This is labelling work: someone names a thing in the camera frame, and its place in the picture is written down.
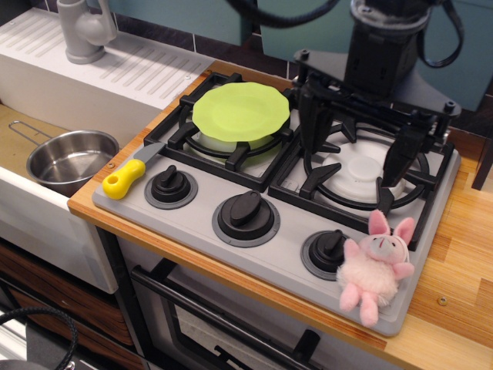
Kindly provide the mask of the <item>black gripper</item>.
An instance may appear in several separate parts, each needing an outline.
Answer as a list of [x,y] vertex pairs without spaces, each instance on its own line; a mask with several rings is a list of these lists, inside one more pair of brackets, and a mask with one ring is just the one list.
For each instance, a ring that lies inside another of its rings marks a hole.
[[325,143],[331,113],[399,130],[385,157],[382,187],[396,187],[423,151],[427,133],[445,133],[461,114],[460,105],[426,82],[415,67],[394,80],[390,66],[352,63],[347,54],[302,49],[294,58],[299,70],[293,85],[306,152],[316,153]]

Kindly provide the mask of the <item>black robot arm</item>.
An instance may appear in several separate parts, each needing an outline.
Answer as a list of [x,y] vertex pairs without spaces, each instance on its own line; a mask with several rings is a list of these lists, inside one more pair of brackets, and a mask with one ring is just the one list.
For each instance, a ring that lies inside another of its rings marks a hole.
[[[458,35],[448,57],[424,54],[431,10],[441,6]],[[443,145],[461,107],[430,86],[415,68],[418,60],[444,68],[459,56],[464,26],[450,1],[352,1],[354,27],[349,53],[300,50],[294,83],[301,143],[308,153],[321,150],[338,113],[396,133],[388,150],[382,187],[394,187],[419,153]]]

